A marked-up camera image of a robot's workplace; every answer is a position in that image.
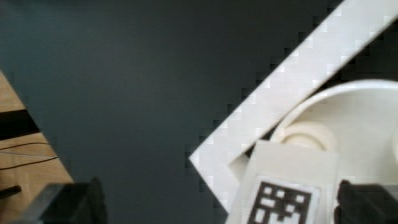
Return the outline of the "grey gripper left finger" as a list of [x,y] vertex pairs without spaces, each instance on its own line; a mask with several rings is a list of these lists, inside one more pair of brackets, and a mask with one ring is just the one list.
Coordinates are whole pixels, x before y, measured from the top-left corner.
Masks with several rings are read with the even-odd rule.
[[47,185],[17,224],[109,224],[100,179]]

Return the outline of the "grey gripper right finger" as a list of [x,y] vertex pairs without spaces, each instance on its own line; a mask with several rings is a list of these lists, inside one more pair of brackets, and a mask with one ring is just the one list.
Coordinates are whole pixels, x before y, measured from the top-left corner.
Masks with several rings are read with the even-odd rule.
[[340,183],[335,224],[398,224],[398,185]]

